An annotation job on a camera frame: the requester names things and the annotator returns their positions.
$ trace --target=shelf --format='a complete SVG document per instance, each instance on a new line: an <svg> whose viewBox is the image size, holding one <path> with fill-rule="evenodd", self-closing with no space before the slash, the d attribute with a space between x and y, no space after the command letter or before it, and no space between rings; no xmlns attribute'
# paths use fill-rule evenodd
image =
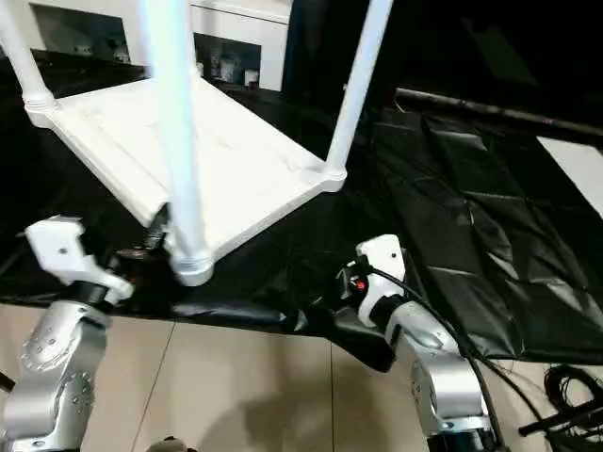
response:
<svg viewBox="0 0 603 452"><path fill-rule="evenodd" d="M190 0L196 7L288 24L293 0Z"/></svg>
<svg viewBox="0 0 603 452"><path fill-rule="evenodd" d="M147 224L168 200L153 80L58 100L53 130ZM204 234L219 259L322 191L324 162L193 80Z"/></svg>

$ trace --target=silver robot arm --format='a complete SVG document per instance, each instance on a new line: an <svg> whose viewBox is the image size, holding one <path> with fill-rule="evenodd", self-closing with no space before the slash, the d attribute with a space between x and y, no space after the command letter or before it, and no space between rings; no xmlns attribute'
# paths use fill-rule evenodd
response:
<svg viewBox="0 0 603 452"><path fill-rule="evenodd" d="M430 450L488 450L491 445L481 441L492 438L492 426L480 381L456 340L400 286L367 271L376 268L404 280L398 238L373 238L356 253L359 258L338 275L339 294L356 306L365 325L381 331L398 361L412 363L413 397Z"/></svg>
<svg viewBox="0 0 603 452"><path fill-rule="evenodd" d="M74 219L39 221L25 233L41 267L66 284L86 284L89 297L54 302L24 342L21 375L4 409L5 450L79 450L111 325L95 303L126 299L133 286L85 253Z"/></svg>

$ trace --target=black plastic sheet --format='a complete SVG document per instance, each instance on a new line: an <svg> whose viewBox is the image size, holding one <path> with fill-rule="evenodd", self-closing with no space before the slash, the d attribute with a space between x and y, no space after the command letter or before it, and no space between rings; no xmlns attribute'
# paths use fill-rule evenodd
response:
<svg viewBox="0 0 603 452"><path fill-rule="evenodd" d="M77 57L38 58L60 96L143 75ZM222 88L326 153L330 116L275 93ZM0 300L47 305L61 286L38 268L24 227L78 216L115 248L144 231L54 134L28 122L6 62L0 94ZM165 262L146 267L118 314L324 336L385 370L392 354L379 334L350 310L329 309L323 295L357 243L397 234L410 284L487 356L603 363L603 222L534 137L384 113L365 118L348 170L340 192L319 195L221 259L201 287L179 286Z"/></svg>

